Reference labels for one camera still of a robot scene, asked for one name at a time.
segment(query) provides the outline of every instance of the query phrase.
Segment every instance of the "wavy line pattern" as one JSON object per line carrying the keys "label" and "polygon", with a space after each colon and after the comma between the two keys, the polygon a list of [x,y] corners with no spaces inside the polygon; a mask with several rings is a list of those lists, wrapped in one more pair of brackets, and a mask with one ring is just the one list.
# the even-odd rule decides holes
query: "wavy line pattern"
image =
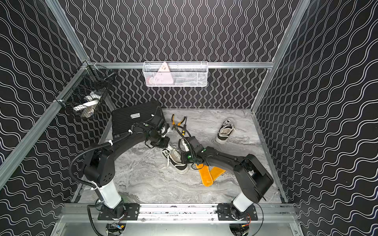
{"label": "wavy line pattern", "polygon": [[59,0],[94,62],[272,61],[298,0]]}
{"label": "wavy line pattern", "polygon": [[81,62],[43,0],[0,2],[0,164]]}
{"label": "wavy line pattern", "polygon": [[117,108],[158,100],[164,108],[249,109],[266,69],[210,69],[206,87],[147,87],[142,70],[120,69],[110,96]]}
{"label": "wavy line pattern", "polygon": [[8,228],[0,235],[50,235],[77,188],[68,173],[71,160],[99,141],[109,118],[106,105],[96,120],[58,113],[0,191],[0,228]]}
{"label": "wavy line pattern", "polygon": [[[5,0],[0,11],[3,163],[81,63],[44,0]],[[110,112],[101,109],[96,120],[76,120],[62,110],[50,123],[0,190],[1,236],[51,234],[77,188],[68,174],[70,161],[98,142],[106,127]]]}
{"label": "wavy line pattern", "polygon": [[257,118],[307,236],[378,232],[378,2],[310,3]]}

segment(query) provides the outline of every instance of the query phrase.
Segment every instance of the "wire basket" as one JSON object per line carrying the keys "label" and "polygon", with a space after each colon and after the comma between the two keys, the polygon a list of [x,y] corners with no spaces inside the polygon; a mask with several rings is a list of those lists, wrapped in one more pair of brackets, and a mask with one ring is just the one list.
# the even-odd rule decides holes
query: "wire basket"
{"label": "wire basket", "polygon": [[207,62],[144,62],[143,75],[149,87],[205,87]]}
{"label": "wire basket", "polygon": [[91,65],[58,102],[68,115],[81,119],[94,118],[108,95],[114,77],[113,70]]}

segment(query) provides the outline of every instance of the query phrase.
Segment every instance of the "label sticker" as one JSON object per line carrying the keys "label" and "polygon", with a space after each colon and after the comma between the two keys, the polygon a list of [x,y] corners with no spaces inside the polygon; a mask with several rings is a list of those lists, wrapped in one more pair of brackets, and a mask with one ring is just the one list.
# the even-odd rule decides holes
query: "label sticker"
{"label": "label sticker", "polygon": [[140,117],[140,116],[141,116],[140,113],[135,113],[135,114],[131,114],[131,115],[130,115],[131,119],[138,118],[138,117]]}

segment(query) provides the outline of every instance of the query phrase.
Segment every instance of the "sneaker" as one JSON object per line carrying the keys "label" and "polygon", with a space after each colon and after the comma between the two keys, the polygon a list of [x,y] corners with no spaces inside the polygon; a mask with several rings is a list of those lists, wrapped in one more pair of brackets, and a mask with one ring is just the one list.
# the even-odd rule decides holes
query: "sneaker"
{"label": "sneaker", "polygon": [[232,131],[235,129],[235,121],[232,118],[227,118],[218,131],[215,141],[220,144],[225,144]]}
{"label": "sneaker", "polygon": [[189,170],[187,164],[181,163],[180,154],[170,144],[161,151],[161,155],[167,159],[167,167],[171,164],[179,174],[184,174]]}

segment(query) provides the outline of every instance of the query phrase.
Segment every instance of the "red wire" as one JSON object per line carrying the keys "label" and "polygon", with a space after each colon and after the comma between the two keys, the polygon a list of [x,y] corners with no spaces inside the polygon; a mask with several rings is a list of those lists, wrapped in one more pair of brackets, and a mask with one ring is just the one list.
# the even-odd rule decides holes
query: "red wire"
{"label": "red wire", "polygon": [[249,215],[249,213],[247,213],[247,214],[248,214],[248,216],[249,216],[249,223],[246,224],[246,225],[242,225],[242,227],[244,227],[244,226],[248,226],[248,225],[251,223],[251,216]]}

